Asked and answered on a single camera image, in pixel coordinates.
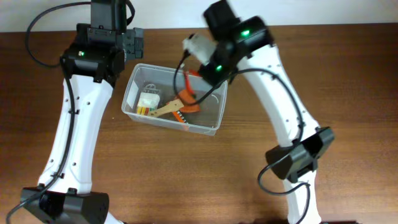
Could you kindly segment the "red handled pliers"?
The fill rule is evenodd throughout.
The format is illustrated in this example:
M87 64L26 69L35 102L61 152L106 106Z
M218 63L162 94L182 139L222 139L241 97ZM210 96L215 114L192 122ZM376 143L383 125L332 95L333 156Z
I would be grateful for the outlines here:
M196 98L196 94L193 91L193 88L190 83L189 76L193 75L194 77L200 77L200 74L194 70L184 70L183 71L184 75L184 81L185 81L185 89L188 91L188 93L193 97Z

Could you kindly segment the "clear plastic storage box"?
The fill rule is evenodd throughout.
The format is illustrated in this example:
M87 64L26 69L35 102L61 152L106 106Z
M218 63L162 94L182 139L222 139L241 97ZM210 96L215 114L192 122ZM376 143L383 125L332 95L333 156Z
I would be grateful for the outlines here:
M121 106L123 113L140 123L208 136L215 135L223 119L227 82L201 102L198 111L190 113L180 108L179 111L156 118L147 115L145 104L152 105L156 101L157 109L160 109L176 99L173 89L174 73L174 68L137 64L126 87Z

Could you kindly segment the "orange scraper with wooden handle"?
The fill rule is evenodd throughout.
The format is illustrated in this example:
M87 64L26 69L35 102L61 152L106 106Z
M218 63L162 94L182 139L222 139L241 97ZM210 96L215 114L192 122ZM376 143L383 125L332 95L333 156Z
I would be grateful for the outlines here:
M178 95L180 98L170 101L168 104L157 110L148 112L147 115L150 117L159 117L177 110L183 113L196 113L200 111L199 105L189 106L190 103L195 102L195 99L188 93L187 90L180 91Z

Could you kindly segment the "orange bit holder strip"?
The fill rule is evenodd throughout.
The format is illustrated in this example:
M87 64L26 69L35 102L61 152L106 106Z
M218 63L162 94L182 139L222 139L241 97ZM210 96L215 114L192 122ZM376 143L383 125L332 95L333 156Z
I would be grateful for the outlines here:
M179 110L173 111L172 114L174 115L175 119L180 123L187 123L185 117L181 114Z

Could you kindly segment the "clear case of coloured bits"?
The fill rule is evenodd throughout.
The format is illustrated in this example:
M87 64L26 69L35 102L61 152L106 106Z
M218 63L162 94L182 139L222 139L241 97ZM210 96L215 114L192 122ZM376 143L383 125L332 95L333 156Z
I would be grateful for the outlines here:
M160 102L160 90L156 88L153 83L147 84L139 95L137 102L136 113L140 115L147 115L148 112L157 109Z

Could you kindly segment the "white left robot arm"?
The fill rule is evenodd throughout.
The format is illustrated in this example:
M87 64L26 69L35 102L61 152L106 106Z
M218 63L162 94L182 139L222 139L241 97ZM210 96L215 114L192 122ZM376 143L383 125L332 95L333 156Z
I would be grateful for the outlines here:
M91 21L79 23L61 54L63 103L49 159L20 207L43 223L116 223L109 196L92 191L92 163L101 120L128 60L141 59L144 31L130 28L130 1L89 1Z

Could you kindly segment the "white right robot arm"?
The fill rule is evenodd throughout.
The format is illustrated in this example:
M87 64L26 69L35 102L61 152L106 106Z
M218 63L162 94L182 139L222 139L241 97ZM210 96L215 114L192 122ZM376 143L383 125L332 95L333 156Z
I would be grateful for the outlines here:
M258 16L238 18L227 1L217 1L203 13L213 41L199 44L199 74L213 87L242 75L269 116L278 145L266 152L267 170L283 181L289 223L321 223L315 196L318 160L334 134L307 111L291 84L278 46Z

